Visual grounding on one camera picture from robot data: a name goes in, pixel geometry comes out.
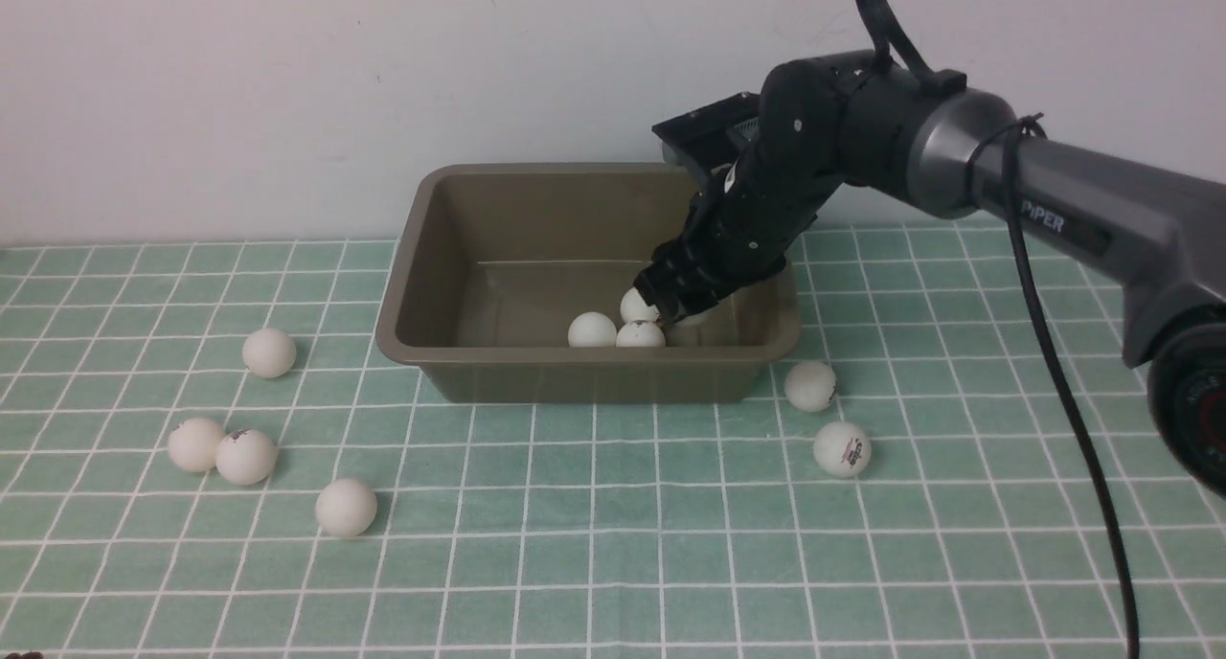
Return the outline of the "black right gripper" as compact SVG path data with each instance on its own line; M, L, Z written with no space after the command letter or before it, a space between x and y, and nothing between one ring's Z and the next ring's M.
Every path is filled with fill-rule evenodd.
M779 276L785 254L843 184L809 157L793 163L754 141L691 198L676 239L656 247L631 287L676 326Z

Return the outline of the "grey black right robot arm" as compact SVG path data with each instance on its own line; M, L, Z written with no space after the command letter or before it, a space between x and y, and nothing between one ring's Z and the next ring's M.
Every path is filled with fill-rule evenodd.
M1224 187L1027 132L1007 100L872 51L776 66L759 93L653 126L702 183L635 289L667 323L779 276L843 187L942 219L987 211L1114 281L1122 358L1148 365L1170 453L1224 492Z

